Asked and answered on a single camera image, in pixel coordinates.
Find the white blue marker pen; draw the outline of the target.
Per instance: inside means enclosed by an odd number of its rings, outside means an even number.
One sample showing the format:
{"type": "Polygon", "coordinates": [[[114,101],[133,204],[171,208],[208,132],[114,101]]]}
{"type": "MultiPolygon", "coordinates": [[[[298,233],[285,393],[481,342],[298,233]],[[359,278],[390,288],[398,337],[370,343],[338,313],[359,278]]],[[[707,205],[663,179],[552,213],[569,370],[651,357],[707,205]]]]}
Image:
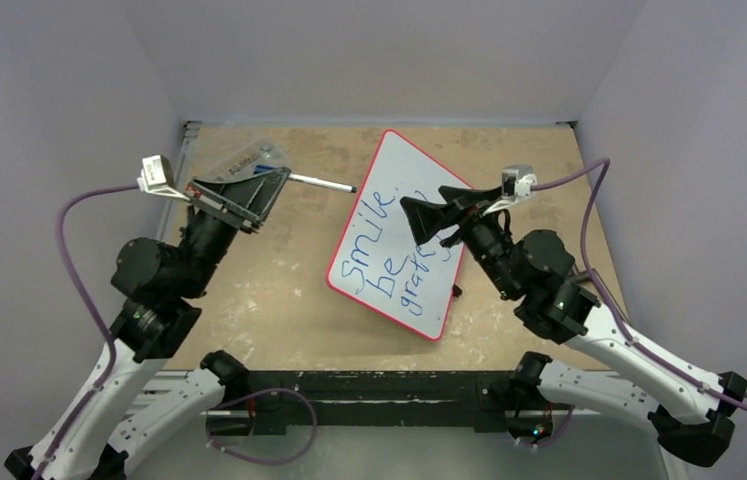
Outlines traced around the white blue marker pen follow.
{"type": "Polygon", "coordinates": [[[355,186],[328,181],[328,180],[323,180],[323,179],[318,179],[318,178],[310,177],[310,176],[290,174],[289,179],[291,181],[295,181],[298,183],[303,183],[306,185],[316,186],[320,188],[336,190],[336,191],[340,191],[344,193],[356,193],[357,192],[357,188],[355,186]]]}

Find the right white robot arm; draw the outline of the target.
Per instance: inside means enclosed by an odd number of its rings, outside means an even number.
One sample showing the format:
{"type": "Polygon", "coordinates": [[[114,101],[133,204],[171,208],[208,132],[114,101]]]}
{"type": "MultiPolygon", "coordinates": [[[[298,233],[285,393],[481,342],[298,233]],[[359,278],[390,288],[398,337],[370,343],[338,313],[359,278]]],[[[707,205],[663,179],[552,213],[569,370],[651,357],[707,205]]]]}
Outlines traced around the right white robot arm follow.
{"type": "Polygon", "coordinates": [[[575,259],[556,232],[532,230],[513,240],[509,213],[490,209],[494,191],[439,191],[443,204],[400,200],[415,243],[463,244],[500,297],[517,302],[514,315],[527,330],[614,373],[583,372],[531,352],[510,381],[518,404],[544,400],[625,419],[652,429],[664,450],[695,466],[711,467],[722,457],[745,378],[700,368],[616,319],[607,301],[570,280],[575,259]]]}

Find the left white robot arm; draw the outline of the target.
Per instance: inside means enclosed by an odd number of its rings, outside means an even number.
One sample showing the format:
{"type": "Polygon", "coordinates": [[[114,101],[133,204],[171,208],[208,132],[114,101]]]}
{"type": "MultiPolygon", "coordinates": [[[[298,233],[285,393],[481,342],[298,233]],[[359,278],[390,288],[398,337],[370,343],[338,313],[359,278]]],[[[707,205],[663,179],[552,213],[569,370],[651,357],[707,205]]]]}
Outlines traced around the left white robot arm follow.
{"type": "Polygon", "coordinates": [[[36,444],[12,451],[5,468],[17,479],[124,479],[173,433],[216,405],[252,411],[247,368],[218,350],[147,407],[132,406],[178,351],[201,311],[195,299],[239,233],[255,233],[289,180],[277,167],[232,181],[193,179],[177,245],[127,242],[112,286],[124,304],[105,348],[68,411],[36,444]]]}

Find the red framed whiteboard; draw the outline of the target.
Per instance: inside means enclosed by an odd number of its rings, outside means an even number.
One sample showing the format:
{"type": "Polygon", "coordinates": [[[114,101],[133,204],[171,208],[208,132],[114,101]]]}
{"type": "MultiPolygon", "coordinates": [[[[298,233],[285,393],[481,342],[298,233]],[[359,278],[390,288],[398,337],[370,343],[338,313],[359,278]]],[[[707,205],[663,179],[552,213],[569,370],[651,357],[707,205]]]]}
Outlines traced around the red framed whiteboard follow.
{"type": "Polygon", "coordinates": [[[417,245],[400,201],[440,203],[442,185],[467,184],[400,133],[385,131],[326,273],[334,291],[432,341],[443,334],[463,249],[439,246],[443,233],[417,245]]]}

